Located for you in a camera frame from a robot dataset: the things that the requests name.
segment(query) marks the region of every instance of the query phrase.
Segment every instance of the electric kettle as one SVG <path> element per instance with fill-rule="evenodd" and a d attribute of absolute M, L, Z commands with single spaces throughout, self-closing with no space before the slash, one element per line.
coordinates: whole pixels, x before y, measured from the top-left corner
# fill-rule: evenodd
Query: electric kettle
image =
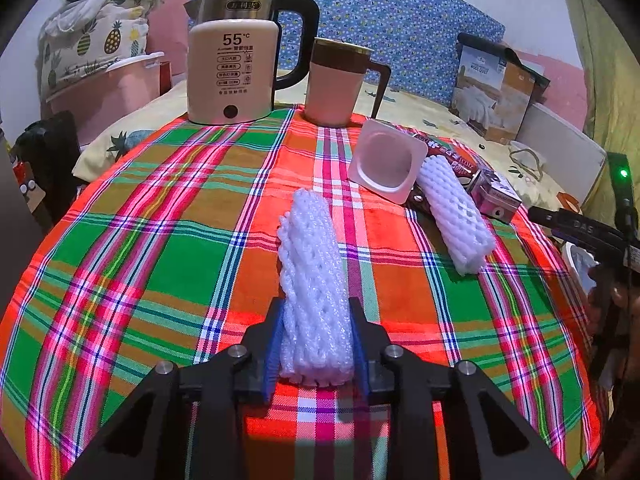
<path fill-rule="evenodd" d="M 266 117 L 274 92 L 302 81 L 318 33 L 320 9 L 313 0 L 191 0 L 187 101 L 190 121 L 236 124 Z M 298 63 L 277 77 L 282 28 L 278 13 L 302 17 Z"/>

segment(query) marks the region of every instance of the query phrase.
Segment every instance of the kettle handle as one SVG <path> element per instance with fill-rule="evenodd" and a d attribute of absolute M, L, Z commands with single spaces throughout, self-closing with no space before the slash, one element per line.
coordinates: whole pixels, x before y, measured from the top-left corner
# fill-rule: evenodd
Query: kettle handle
<path fill-rule="evenodd" d="M 299 83 L 309 73 L 311 52 L 318 35 L 318 23 L 320 22 L 320 9 L 314 0 L 276 0 L 276 12 L 281 10 L 290 10 L 302 17 L 302 38 L 300 39 L 298 63 L 287 75 L 276 78 L 276 90 L 289 88 Z"/>

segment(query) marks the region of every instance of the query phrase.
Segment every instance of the bedsheet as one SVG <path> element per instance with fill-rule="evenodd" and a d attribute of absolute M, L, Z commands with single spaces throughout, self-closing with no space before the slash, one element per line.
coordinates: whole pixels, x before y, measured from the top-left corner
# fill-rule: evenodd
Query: bedsheet
<path fill-rule="evenodd" d="M 300 107 L 226 127 L 178 118 L 88 186 L 0 323 L 0 426 L 35 478 L 60 479 L 157 361 L 202 362 L 263 319 L 281 294 L 278 216 L 300 187 L 327 199 L 367 319 L 425 360 L 476 362 L 580 471 L 605 399 L 559 253 L 521 208 L 511 225 L 488 221 L 497 249 L 461 278 L 433 222 L 347 180 L 364 119 L 318 128 Z M 388 407 L 349 385 L 279 382 L 268 410 L 242 418 L 250 478 L 384 478 Z M 436 424 L 444 446 L 437 407 Z"/>

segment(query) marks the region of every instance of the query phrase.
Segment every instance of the pink plastic basket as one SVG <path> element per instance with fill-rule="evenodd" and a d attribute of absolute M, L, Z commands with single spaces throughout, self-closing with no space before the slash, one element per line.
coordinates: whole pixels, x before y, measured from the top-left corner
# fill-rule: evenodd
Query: pink plastic basket
<path fill-rule="evenodd" d="M 160 95 L 162 52 L 119 61 L 47 99 L 55 114 L 69 110 L 76 120 L 78 142 L 89 144 L 115 121 Z"/>

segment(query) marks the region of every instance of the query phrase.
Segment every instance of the blue patterned headboard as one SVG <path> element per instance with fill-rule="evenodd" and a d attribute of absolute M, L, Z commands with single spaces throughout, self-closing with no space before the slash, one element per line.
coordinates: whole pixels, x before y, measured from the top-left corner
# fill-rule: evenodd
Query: blue patterned headboard
<path fill-rule="evenodd" d="M 315 0 L 319 36 L 368 46 L 388 64 L 390 86 L 449 105 L 458 68 L 456 38 L 468 32 L 501 41 L 504 25 L 462 0 Z M 280 68 L 297 60 L 300 18 L 281 14 Z M 377 75 L 370 75 L 375 80 Z"/>

